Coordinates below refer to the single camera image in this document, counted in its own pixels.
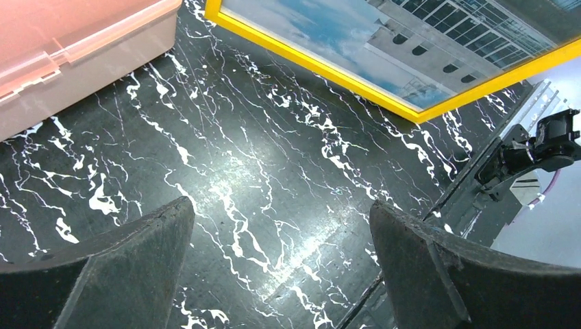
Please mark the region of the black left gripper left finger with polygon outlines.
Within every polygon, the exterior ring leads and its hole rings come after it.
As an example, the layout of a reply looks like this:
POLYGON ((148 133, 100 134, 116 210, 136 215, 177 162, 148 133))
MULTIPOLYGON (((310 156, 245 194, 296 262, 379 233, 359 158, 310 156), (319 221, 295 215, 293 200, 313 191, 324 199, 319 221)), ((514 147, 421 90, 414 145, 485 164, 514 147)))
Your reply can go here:
POLYGON ((177 198, 59 252, 1 265, 2 328, 165 328, 195 212, 177 198))

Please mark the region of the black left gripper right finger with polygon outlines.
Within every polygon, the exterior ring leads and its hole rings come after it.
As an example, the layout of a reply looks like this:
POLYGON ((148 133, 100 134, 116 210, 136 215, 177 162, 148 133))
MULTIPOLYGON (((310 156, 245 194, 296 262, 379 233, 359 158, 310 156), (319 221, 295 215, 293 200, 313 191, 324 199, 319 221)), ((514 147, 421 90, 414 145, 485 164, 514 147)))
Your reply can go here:
POLYGON ((369 213, 399 328, 579 328, 580 270, 505 254, 383 201, 369 213))

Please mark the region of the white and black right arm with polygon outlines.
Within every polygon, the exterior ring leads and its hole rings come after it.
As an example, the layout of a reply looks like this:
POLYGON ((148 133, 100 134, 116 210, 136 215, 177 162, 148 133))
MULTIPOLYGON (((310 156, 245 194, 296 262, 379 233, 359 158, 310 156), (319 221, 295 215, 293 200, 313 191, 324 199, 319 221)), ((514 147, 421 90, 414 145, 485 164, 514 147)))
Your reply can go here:
POLYGON ((497 201, 501 186, 536 170, 555 172, 580 160, 580 111, 567 109, 542 118, 536 135, 500 141, 475 174, 481 191, 497 201))

